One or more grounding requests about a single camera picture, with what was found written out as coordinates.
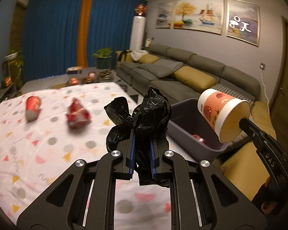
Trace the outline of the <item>patterned white tablecloth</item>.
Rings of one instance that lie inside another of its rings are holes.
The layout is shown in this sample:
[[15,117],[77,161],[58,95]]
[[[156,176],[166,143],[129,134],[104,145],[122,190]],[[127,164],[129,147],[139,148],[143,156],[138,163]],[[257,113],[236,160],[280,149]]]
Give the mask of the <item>patterned white tablecloth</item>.
[[[27,122],[26,100],[41,99],[38,119]],[[0,206],[16,224],[19,215],[71,164],[88,163],[107,153],[105,139],[114,126],[104,106],[125,97],[129,111],[138,105],[116,83],[78,85],[29,92],[0,103]],[[91,122],[69,129],[67,107],[77,98]],[[116,183],[114,229],[170,229],[170,190],[139,186],[132,180]]]

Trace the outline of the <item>white standing air conditioner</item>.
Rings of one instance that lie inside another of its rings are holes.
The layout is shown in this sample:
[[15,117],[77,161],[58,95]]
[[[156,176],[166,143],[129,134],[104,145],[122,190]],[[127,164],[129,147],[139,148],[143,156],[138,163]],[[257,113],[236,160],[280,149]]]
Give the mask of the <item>white standing air conditioner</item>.
[[142,16],[134,16],[131,31],[130,47],[131,51],[140,50],[143,44],[146,19]]

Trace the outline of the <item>grey sofa cushion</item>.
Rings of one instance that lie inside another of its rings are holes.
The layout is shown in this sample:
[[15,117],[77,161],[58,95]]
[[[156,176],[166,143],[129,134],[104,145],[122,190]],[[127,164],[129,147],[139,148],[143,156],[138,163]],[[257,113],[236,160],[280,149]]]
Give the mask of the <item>grey sofa cushion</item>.
[[165,78],[171,76],[174,71],[163,65],[158,65],[154,63],[144,63],[139,66],[140,69],[150,72],[158,78]]

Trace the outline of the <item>white orange paper cup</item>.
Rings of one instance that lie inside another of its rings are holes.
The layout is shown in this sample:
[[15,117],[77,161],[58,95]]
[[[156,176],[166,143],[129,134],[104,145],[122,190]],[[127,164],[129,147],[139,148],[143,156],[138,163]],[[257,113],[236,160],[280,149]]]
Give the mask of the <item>white orange paper cup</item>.
[[222,143],[229,143],[241,133],[239,122],[248,119],[250,103],[217,91],[205,90],[198,99],[198,110]]

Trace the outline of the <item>far patterned cushion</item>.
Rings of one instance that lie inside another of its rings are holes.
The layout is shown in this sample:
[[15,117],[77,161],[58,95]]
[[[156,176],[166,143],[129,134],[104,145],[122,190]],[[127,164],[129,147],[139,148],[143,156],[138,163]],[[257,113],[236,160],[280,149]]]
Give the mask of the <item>far patterned cushion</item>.
[[168,60],[168,59],[159,59],[154,64],[157,64],[162,67],[166,67],[172,70],[174,73],[184,66],[183,62],[178,62],[178,61],[173,61],[173,60]]

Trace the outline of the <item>green potted floor plant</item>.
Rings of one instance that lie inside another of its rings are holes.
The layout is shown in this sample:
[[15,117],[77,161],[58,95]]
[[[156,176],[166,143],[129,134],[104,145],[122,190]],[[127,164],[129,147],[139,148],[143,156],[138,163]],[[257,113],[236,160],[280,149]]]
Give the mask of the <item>green potted floor plant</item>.
[[99,49],[93,54],[96,68],[100,70],[111,68],[112,49],[110,47]]

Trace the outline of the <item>large mustard cushion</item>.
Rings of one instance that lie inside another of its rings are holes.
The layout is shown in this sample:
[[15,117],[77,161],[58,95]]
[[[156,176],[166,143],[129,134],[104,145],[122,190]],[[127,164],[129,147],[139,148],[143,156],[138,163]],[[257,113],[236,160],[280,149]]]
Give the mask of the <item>large mustard cushion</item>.
[[192,67],[182,67],[174,73],[177,81],[192,88],[194,91],[202,93],[216,84],[216,79],[204,72]]

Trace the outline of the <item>grey sectional sofa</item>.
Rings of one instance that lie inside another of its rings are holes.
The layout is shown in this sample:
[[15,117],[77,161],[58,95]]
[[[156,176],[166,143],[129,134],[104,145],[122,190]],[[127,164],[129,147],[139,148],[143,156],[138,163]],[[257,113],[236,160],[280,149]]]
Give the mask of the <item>grey sectional sofa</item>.
[[116,74],[136,92],[145,95],[154,87],[171,104],[199,98],[215,89],[254,104],[260,97],[260,82],[228,65],[191,51],[151,45],[138,60],[130,50],[116,52]]

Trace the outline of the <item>dark grey trash bin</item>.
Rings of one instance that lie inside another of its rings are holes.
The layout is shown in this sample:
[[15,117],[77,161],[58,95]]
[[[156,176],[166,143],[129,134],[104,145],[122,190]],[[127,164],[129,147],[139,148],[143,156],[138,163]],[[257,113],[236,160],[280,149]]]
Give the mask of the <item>dark grey trash bin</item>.
[[[227,144],[218,136],[198,110],[198,100],[190,98],[171,105],[172,115],[168,122],[167,135],[195,161],[213,161],[225,152]],[[197,142],[192,135],[205,139]]]

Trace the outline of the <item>small red paper cup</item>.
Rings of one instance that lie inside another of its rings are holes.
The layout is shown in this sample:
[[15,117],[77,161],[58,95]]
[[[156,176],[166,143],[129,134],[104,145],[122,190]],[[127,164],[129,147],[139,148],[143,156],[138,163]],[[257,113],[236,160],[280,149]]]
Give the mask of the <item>small red paper cup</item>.
[[38,96],[30,96],[26,100],[25,116],[28,122],[35,121],[40,114],[41,99]]

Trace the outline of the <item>right framed painting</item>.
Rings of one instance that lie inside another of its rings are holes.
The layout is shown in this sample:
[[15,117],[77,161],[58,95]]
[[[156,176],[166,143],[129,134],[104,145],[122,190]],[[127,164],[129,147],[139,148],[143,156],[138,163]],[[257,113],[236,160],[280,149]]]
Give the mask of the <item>right framed painting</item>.
[[227,0],[226,36],[259,46],[259,6],[242,0]]

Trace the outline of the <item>red flower decoration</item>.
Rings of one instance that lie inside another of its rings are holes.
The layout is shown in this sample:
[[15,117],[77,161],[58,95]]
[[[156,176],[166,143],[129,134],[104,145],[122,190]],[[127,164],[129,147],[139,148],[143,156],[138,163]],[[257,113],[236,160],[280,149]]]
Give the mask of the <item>red flower decoration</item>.
[[135,13],[136,13],[136,16],[145,17],[145,16],[146,16],[146,13],[147,13],[147,5],[145,5],[145,4],[139,4],[139,5],[135,8]]

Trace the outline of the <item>sailboat tree painting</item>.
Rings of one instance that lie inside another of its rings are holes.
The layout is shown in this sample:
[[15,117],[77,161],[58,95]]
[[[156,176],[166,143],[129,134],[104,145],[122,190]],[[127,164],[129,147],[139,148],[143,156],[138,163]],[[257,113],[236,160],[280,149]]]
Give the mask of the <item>sailboat tree painting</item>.
[[222,34],[224,0],[180,0],[175,4],[173,28]]

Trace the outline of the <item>left landscape painting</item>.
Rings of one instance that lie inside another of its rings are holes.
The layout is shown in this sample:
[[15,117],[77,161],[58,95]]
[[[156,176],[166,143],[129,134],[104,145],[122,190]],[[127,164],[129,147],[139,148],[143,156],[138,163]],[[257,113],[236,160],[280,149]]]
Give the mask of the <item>left landscape painting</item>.
[[175,2],[160,3],[158,5],[158,16],[156,29],[170,29]]

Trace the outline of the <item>blue window curtains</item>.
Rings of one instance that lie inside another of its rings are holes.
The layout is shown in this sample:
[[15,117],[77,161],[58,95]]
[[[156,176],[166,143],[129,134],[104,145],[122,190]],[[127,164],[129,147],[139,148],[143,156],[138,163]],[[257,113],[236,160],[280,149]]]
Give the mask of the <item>blue window curtains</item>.
[[94,67],[94,54],[129,48],[132,21],[145,0],[29,0],[22,31],[23,77],[32,81]]

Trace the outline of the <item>dark coffee table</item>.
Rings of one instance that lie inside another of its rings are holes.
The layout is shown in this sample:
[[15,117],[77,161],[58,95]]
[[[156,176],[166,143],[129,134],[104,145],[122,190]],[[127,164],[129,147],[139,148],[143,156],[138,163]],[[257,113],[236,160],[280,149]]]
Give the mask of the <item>dark coffee table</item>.
[[88,67],[80,70],[79,73],[63,74],[27,81],[21,88],[22,94],[37,92],[40,90],[64,90],[67,94],[79,94],[83,89],[92,90],[102,85],[106,91],[110,91],[113,84],[123,89],[124,83],[111,71],[110,78],[99,77],[101,70],[96,67]]

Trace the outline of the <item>black plastic bag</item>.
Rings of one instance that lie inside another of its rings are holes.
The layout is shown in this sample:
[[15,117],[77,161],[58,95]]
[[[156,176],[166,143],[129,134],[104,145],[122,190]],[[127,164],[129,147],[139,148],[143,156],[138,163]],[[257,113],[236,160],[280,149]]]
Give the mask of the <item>black plastic bag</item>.
[[166,179],[157,179],[151,173],[152,139],[166,139],[168,122],[172,115],[168,99],[156,88],[150,87],[133,113],[129,113],[129,106],[125,97],[118,97],[104,107],[109,119],[115,124],[106,138],[107,151],[117,149],[118,143],[129,139],[131,131],[136,134],[135,170],[138,173],[139,185],[158,185],[169,188]]

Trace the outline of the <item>far mustard cushion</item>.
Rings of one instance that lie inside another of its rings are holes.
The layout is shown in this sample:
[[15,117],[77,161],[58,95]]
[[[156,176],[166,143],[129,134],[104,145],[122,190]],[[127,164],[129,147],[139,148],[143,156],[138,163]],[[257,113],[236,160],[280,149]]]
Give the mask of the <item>far mustard cushion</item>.
[[145,64],[145,63],[155,63],[156,61],[158,61],[160,58],[158,56],[155,55],[151,55],[151,54],[146,54],[143,55],[139,58],[139,60],[137,60],[138,63],[140,64]]

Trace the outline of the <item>red foil wrapper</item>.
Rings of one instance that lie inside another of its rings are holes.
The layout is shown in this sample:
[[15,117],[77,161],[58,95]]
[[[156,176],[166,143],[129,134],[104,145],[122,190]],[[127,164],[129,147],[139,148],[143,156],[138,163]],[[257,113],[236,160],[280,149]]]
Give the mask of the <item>red foil wrapper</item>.
[[67,108],[66,119],[69,127],[81,128],[91,122],[91,115],[78,98],[73,98]]

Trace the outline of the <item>orange centre curtain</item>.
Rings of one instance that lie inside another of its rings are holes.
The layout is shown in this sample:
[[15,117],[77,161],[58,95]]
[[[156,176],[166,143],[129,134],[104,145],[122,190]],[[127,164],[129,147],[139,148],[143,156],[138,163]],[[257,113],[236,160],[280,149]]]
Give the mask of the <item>orange centre curtain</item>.
[[90,12],[93,4],[93,0],[82,0],[78,35],[77,35],[77,66],[82,68],[88,67],[87,61],[87,37],[89,30]]

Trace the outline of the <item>white cloth on sofa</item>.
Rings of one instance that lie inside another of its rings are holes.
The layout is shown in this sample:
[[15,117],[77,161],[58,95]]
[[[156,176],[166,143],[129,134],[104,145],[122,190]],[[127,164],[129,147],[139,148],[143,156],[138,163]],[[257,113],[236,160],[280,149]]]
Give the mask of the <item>white cloth on sofa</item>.
[[138,61],[142,56],[147,55],[148,52],[146,50],[132,50],[131,57],[134,61]]

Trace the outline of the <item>potted plant on stand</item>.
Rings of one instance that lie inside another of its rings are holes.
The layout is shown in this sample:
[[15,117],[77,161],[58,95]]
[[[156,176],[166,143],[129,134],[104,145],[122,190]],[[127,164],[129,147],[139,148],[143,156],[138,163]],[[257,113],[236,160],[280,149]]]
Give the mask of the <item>potted plant on stand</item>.
[[12,47],[4,57],[3,68],[7,76],[11,77],[17,91],[23,86],[24,56],[21,47]]

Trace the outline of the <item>red white plastic bag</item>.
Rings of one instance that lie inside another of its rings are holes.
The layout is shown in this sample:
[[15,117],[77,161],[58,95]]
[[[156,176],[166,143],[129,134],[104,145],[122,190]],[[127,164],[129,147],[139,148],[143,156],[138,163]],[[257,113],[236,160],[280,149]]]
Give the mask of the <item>red white plastic bag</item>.
[[200,137],[199,135],[192,135],[192,137],[197,141],[200,142],[202,144],[205,144],[205,139],[203,139],[202,137]]

